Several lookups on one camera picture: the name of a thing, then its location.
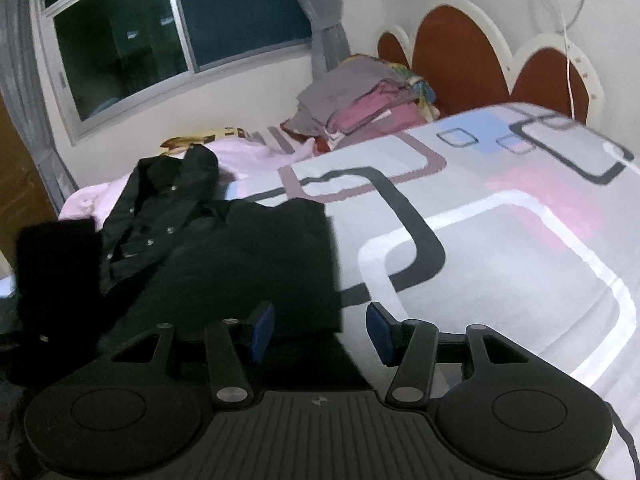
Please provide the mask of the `black button shirt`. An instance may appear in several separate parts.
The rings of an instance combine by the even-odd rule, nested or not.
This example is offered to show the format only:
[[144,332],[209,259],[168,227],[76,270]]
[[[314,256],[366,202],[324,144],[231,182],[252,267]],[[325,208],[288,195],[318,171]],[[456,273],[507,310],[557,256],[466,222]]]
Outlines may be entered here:
[[341,327],[332,233],[321,204],[222,200],[216,155],[138,162],[103,224],[22,229],[14,295],[1,304],[1,375],[63,376],[160,323],[183,337],[270,302],[319,338]]

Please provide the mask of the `patterned white grey bedspread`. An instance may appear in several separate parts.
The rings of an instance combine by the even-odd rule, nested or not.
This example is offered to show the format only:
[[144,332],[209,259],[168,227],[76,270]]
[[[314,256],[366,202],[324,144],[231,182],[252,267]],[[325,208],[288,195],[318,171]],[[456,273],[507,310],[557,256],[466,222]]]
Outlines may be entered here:
[[341,343],[392,373],[368,302],[445,333],[492,327],[594,390],[620,422],[599,465],[639,474],[639,154],[526,103],[480,108],[258,174],[231,195],[326,207]]

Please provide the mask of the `light pink blanket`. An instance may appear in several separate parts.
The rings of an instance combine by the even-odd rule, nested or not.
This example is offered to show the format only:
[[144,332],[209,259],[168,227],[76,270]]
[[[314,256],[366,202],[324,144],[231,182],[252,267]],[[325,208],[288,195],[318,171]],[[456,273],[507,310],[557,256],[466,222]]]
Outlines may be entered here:
[[[285,153],[265,144],[244,139],[214,141],[204,145],[219,162],[221,182],[227,184],[253,177],[255,174],[280,169],[314,156],[314,140]],[[58,220],[93,217],[96,228],[102,228],[126,186],[131,172],[122,177],[96,185],[89,185],[73,193],[64,203]]]

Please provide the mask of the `yellow brown printed pillow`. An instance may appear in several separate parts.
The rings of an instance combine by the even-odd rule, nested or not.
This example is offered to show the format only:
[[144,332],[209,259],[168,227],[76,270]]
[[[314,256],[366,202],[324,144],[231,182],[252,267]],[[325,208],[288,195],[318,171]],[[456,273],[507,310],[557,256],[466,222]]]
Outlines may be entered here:
[[226,139],[246,139],[247,132],[243,128],[224,127],[207,129],[200,133],[192,133],[188,136],[173,136],[160,144],[164,155],[177,155],[185,152],[191,145],[204,145]]

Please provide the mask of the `pink folded cloth stack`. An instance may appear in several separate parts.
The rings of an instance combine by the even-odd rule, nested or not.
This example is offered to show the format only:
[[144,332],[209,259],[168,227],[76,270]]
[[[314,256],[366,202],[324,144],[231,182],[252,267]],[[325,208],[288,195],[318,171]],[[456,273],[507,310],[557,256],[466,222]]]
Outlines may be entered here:
[[364,130],[392,133],[426,124],[418,107],[418,95],[408,84],[383,80],[369,93],[331,116],[329,133],[345,136]]

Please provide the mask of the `brown wooden door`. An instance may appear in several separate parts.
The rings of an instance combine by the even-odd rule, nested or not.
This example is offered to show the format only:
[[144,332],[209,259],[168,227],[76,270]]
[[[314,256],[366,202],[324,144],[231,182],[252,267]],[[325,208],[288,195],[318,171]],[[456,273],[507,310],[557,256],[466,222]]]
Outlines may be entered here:
[[54,219],[53,207],[32,156],[1,103],[0,228],[1,252],[6,261],[14,266],[15,240],[21,229]]

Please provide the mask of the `colourful patterned cloth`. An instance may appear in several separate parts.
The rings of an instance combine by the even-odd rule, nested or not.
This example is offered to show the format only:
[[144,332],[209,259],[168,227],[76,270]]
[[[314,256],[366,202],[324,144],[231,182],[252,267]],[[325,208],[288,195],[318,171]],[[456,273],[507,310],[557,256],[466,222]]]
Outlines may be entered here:
[[420,114],[428,122],[436,120],[440,116],[440,111],[436,106],[437,96],[431,85],[420,75],[410,70],[408,66],[401,63],[387,62],[392,70],[405,79],[406,83],[413,88],[416,94],[416,105]]

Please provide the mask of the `grey folded cloth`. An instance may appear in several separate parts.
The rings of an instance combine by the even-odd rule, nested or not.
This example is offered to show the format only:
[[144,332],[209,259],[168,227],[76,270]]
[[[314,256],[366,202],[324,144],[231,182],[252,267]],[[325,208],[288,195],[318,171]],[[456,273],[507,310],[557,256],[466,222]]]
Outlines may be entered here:
[[382,82],[400,88],[406,83],[377,58],[349,58],[299,93],[295,114],[282,122],[281,128],[301,136],[318,136],[321,131],[334,133],[337,116]]

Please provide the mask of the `red white scalloped headboard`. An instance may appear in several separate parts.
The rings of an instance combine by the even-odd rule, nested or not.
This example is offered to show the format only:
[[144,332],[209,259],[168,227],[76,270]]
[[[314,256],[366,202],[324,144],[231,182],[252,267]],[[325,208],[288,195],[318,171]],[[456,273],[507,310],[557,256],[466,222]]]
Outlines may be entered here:
[[543,32],[513,51],[497,24],[469,0],[431,0],[416,32],[385,25],[376,50],[382,60],[422,76],[444,116],[524,102],[601,128],[604,90],[582,49]]

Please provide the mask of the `aluminium sliding window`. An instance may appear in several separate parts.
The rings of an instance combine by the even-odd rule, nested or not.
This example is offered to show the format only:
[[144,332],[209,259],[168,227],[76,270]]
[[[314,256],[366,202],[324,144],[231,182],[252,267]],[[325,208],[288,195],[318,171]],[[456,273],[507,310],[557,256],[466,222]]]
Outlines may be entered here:
[[70,142],[212,68],[296,47],[296,0],[36,0]]

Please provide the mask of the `grey left curtain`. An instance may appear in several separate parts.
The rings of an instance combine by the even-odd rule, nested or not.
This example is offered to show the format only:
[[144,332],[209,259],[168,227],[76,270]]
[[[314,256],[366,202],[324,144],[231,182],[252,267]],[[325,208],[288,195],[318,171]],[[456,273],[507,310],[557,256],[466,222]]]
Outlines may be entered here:
[[1,93],[53,209],[77,185],[56,149],[38,74],[29,0],[1,0]]

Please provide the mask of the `grey curtain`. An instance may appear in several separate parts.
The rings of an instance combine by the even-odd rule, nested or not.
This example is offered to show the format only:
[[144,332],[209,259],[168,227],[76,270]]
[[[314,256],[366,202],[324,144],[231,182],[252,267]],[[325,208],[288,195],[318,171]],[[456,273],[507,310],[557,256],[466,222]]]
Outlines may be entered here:
[[311,27],[311,73],[314,79],[334,70],[350,55],[342,24],[343,0],[297,0]]
[[29,0],[1,0],[1,93],[53,209],[77,185],[56,149],[38,74]]

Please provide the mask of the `grey right curtain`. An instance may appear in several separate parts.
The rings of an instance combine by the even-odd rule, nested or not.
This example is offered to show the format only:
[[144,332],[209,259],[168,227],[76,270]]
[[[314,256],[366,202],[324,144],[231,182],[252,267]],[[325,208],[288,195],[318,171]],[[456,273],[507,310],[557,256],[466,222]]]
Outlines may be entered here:
[[314,79],[334,70],[350,55],[342,24],[343,0],[297,0],[311,27],[311,73]]

